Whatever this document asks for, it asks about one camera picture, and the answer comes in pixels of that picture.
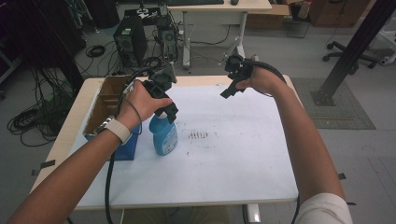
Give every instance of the sleeve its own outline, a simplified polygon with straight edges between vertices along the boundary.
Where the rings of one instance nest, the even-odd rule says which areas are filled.
[[[351,224],[347,203],[335,194],[320,193],[305,201],[300,207],[296,223],[300,224]]]

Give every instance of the blue container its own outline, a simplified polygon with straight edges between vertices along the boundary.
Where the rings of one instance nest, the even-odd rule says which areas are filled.
[[[177,129],[174,122],[169,123],[166,114],[155,116],[148,126],[153,133],[155,151],[158,155],[169,154],[177,145]]]
[[[139,133],[141,124],[134,127],[131,133]],[[90,141],[95,137],[94,134],[84,134],[85,138]],[[139,135],[132,134],[125,145],[119,145],[116,149],[115,161],[132,161],[134,159],[134,151],[136,150],[137,137]]]

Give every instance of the spray bottle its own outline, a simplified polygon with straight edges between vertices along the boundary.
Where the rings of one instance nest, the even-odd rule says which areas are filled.
[[[167,115],[154,115],[148,126],[153,133],[155,151],[160,156],[169,154],[177,145],[177,129],[174,122],[169,123]]]

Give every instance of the white wristband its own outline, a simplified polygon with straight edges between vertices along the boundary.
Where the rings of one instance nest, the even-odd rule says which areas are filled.
[[[132,136],[131,133],[129,132],[128,128],[125,127],[122,123],[120,123],[118,120],[113,119],[111,120],[107,125],[106,129],[110,130],[113,132],[122,142],[124,145],[129,138]]]

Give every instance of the desktop computer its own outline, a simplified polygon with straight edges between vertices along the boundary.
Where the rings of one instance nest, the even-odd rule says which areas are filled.
[[[177,59],[177,30],[168,14],[158,19],[157,30],[163,57],[169,62],[175,61]]]
[[[142,19],[126,16],[113,35],[124,67],[140,67],[148,48]]]

